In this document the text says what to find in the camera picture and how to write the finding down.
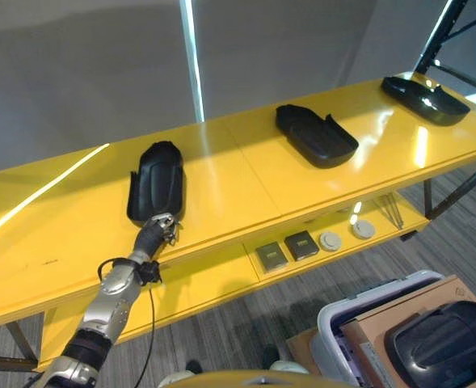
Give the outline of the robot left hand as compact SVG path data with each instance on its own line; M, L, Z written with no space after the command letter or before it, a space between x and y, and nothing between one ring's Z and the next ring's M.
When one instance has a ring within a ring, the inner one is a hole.
M133 245L134 252L152 258L166 244L174 246L178 241L179 221L171 213L152 216L137 234Z

